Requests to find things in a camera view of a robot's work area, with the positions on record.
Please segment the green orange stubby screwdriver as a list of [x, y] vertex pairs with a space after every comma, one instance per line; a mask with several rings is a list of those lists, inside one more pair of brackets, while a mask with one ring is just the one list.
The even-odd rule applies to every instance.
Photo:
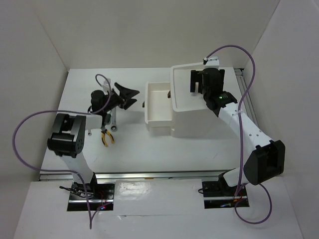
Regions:
[[104, 123], [105, 123], [106, 125], [110, 124], [111, 118], [112, 118], [111, 114], [106, 114]]

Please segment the yellow black pliers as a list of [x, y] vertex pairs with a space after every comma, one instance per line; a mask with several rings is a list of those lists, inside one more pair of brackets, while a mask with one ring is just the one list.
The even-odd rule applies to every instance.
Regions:
[[102, 143], [105, 147], [108, 147], [107, 138], [110, 139], [111, 144], [115, 143], [115, 140], [114, 140], [114, 137], [112, 136], [112, 134], [105, 127], [102, 127], [101, 128], [101, 140], [102, 140]]

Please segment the large ratchet wrench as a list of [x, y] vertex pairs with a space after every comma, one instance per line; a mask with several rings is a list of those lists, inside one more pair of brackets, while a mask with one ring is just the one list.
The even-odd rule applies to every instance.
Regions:
[[111, 112], [111, 131], [117, 131], [117, 108], [113, 108]]

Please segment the white drawer cabinet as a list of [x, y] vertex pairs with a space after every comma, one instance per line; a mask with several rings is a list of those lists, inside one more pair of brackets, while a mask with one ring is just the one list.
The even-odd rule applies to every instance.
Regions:
[[219, 68], [219, 63], [203, 66], [191, 63], [172, 66], [170, 69], [170, 98], [172, 103], [171, 135], [178, 138], [236, 138], [233, 130], [213, 111], [209, 110], [202, 94], [190, 91], [191, 71]]

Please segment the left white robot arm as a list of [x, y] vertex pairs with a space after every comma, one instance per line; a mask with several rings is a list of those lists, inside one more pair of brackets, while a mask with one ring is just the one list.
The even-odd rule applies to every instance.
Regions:
[[98, 183], [95, 173], [89, 168], [82, 153], [85, 142], [85, 132], [92, 129], [101, 130], [101, 140], [107, 147], [106, 136], [115, 143], [112, 134], [106, 129], [106, 125], [114, 119], [116, 108], [127, 110], [137, 100], [134, 98], [140, 92], [125, 88], [114, 83], [119, 93], [111, 88], [108, 91], [95, 90], [91, 93], [91, 105], [89, 113], [92, 116], [58, 113], [54, 120], [51, 136], [47, 140], [48, 149], [59, 156], [72, 171], [73, 184], [70, 192], [88, 199], [98, 194]]

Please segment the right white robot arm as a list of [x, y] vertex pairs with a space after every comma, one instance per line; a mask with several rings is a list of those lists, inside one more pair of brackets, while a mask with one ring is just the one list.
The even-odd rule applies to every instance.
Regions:
[[284, 172], [285, 145], [264, 134], [242, 111], [237, 99], [223, 89], [224, 70], [206, 68], [190, 73], [190, 91], [202, 94], [206, 106], [240, 138], [240, 166], [221, 173], [210, 196], [237, 196], [243, 184], [258, 185]]

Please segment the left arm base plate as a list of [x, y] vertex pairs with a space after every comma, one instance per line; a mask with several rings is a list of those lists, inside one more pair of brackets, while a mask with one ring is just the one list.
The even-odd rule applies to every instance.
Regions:
[[[59, 188], [69, 192], [67, 211], [79, 212], [87, 210], [84, 190], [77, 190], [74, 185], [69, 188], [63, 186], [59, 186]], [[112, 211], [114, 207], [114, 195], [114, 182], [97, 184], [94, 193], [88, 190], [90, 209], [95, 211], [101, 206], [101, 211]]]

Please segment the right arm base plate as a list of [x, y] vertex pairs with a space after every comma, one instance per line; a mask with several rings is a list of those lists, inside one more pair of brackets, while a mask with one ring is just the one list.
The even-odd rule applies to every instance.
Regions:
[[197, 190], [203, 196], [205, 209], [226, 209], [237, 207], [250, 207], [246, 188], [240, 190], [235, 196], [236, 186], [228, 187], [218, 181], [202, 181]]

